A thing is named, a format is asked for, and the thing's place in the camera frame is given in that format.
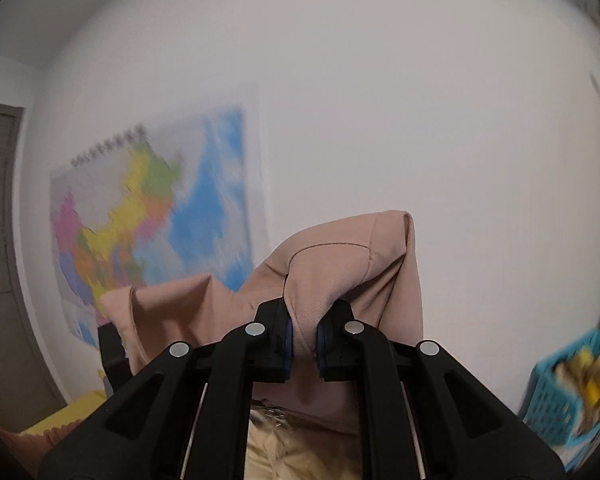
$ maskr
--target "pink fabric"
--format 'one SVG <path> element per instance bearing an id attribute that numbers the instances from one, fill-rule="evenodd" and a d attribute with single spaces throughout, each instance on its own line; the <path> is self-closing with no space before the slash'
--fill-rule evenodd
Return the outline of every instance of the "pink fabric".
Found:
<path id="1" fill-rule="evenodd" d="M 333 302 L 405 344 L 422 339 L 413 221 L 405 212 L 355 216 L 301 231 L 283 242 L 238 292 L 209 274 L 126 287 L 102 297 L 125 340 L 133 373 L 168 345 L 205 345 L 253 320 L 260 303 L 283 296 L 294 323 L 294 362 L 285 384 L 256 384 L 253 398 L 310 416 L 332 430 L 358 431 L 353 388 L 325 383 L 314 362 L 315 330 Z"/>

